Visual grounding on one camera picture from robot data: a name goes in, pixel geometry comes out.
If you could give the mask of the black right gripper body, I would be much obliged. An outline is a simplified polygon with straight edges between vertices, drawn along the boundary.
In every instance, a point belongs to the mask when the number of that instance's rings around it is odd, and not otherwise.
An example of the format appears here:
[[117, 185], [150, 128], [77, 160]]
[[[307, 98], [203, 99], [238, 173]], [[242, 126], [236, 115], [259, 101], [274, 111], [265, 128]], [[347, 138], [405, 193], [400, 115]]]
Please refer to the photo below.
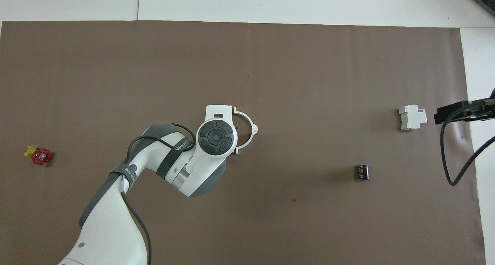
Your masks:
[[469, 121], [485, 121], [495, 118], [495, 99], [479, 99], [471, 101]]

